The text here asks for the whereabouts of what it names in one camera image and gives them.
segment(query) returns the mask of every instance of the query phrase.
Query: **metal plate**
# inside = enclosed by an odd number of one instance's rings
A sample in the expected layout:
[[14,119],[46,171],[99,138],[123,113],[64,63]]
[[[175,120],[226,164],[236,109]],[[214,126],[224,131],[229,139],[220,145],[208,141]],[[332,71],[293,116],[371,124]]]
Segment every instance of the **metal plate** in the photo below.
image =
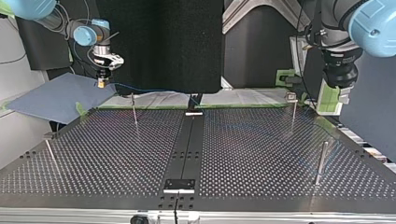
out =
[[[396,213],[395,175],[310,112],[292,122],[289,107],[206,110],[201,138],[189,148],[201,162],[188,161],[183,175],[198,180],[193,210]],[[326,171],[315,186],[324,141]]]
[[158,209],[183,115],[96,111],[50,142],[56,160],[44,149],[6,167],[0,206]]

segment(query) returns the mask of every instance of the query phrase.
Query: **vertical metal pole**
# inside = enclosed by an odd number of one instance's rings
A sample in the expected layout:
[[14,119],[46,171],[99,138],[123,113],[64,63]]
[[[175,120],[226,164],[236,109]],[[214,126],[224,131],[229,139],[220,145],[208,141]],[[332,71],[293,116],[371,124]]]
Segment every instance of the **vertical metal pole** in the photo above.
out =
[[326,159],[328,147],[329,147],[329,142],[323,142],[322,149],[321,149],[321,155],[320,155],[320,159],[319,159],[318,174],[317,174],[317,179],[315,181],[315,185],[319,185],[320,179],[322,178],[322,176],[325,172],[324,160]]
[[134,94],[132,93],[132,109],[134,111],[134,123],[137,124],[137,115],[136,115],[136,109],[134,107]]
[[46,144],[47,144],[47,148],[49,149],[49,154],[52,157],[53,160],[55,160],[55,155],[52,152],[52,148],[50,147],[50,140],[46,139]]
[[298,103],[298,101],[296,101],[296,102],[294,103],[294,109],[293,109],[293,123],[294,123],[294,121],[295,121],[295,119],[296,119],[297,103]]

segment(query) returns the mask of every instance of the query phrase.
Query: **black backdrop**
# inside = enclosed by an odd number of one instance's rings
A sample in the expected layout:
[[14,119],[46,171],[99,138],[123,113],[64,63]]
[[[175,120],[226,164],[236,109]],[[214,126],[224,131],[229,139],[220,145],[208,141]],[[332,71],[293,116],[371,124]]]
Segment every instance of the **black backdrop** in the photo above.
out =
[[[186,93],[214,93],[220,89],[224,67],[223,0],[88,0],[88,3],[91,18],[109,20],[112,32],[120,32],[112,39],[111,47],[125,59],[125,65],[114,72],[113,81],[140,89]],[[63,0],[62,4],[73,19],[87,17],[83,1]],[[50,64],[65,67],[63,55],[67,45],[62,38],[50,37],[53,34],[44,28],[35,30],[35,34],[22,33],[46,39],[44,42],[56,42],[62,49],[47,48],[43,52],[47,59],[38,59],[37,51],[32,50],[28,57],[36,58],[35,69],[48,69],[48,59],[59,59]],[[78,55],[85,60],[86,50],[77,46]],[[82,74],[79,64],[73,67]],[[50,70],[49,77],[67,70]],[[119,92],[131,91],[121,88]]]

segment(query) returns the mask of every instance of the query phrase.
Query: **white panel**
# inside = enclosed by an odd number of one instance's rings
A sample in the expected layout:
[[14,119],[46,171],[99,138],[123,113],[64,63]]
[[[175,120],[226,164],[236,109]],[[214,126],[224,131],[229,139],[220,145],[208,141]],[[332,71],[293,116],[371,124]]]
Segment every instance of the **white panel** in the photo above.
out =
[[0,119],[0,169],[17,159],[25,151],[37,146],[49,123],[17,112]]
[[[0,63],[19,59],[24,53],[18,32],[8,20],[0,20]],[[31,71],[24,57],[16,63],[0,64],[0,101],[30,91],[44,83],[43,73]]]
[[[8,20],[0,19],[0,63],[19,59],[25,53],[18,32]],[[44,84],[44,72],[31,71],[26,57],[15,63],[0,64],[0,169],[22,153],[38,145],[49,123],[24,116],[1,105]]]

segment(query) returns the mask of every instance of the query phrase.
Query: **green tape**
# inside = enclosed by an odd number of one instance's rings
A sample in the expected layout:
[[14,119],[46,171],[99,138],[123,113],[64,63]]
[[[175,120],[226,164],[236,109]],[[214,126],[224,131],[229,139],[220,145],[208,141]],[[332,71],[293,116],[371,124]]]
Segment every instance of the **green tape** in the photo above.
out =
[[7,110],[7,105],[9,104],[9,101],[7,101],[7,102],[4,102],[2,105],[1,105],[1,109],[2,110]]
[[199,105],[196,106],[200,109],[222,109],[222,108],[280,108],[286,107],[289,104],[276,104],[276,105]]
[[[286,107],[289,104],[276,104],[276,105],[198,105],[198,109],[222,109],[222,108],[280,108]],[[133,109],[131,105],[104,105],[99,109]],[[139,110],[180,110],[187,109],[184,105],[161,105],[161,106],[136,106],[135,109]]]
[[11,7],[3,0],[0,0],[0,13],[8,16],[14,15],[14,12],[12,11]]
[[79,113],[80,116],[84,116],[88,114],[88,111],[84,109],[82,104],[80,102],[76,102],[76,110]]
[[327,84],[323,87],[318,112],[335,112],[338,105],[339,89],[332,89]]
[[286,84],[286,82],[280,80],[281,77],[294,77],[295,76],[295,70],[290,69],[290,70],[277,70],[276,72],[276,83],[275,85],[278,87],[292,87],[292,84]]
[[[187,109],[186,105],[135,106],[138,110],[179,110]],[[103,105],[99,109],[133,109],[131,105]]]

